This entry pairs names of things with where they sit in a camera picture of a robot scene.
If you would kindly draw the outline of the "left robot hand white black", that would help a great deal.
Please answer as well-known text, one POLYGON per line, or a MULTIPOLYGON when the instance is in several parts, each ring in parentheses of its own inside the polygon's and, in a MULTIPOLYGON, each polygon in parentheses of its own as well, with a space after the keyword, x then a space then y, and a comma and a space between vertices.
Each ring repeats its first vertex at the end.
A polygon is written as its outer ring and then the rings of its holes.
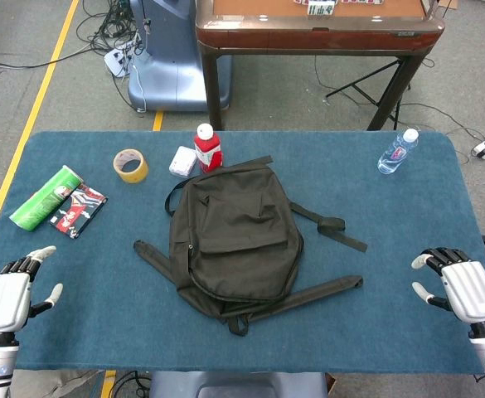
POLYGON ((18 332, 29 318, 56 306, 63 284, 58 283, 48 298, 32 303, 32 284, 43 261, 56 252, 50 245, 33 250, 19 260, 7 263, 0 271, 0 332, 18 332))

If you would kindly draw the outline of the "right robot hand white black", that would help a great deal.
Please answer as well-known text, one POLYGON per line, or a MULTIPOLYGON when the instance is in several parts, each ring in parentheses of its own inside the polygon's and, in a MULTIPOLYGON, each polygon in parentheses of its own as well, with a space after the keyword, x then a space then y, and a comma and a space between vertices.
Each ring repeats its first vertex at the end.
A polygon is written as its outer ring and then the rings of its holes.
POLYGON ((446 296, 438 297, 414 282, 412 288, 427 304, 450 311, 466 324, 485 323, 485 269, 459 249, 424 250, 411 263, 412 269, 429 267, 439 277, 446 296))

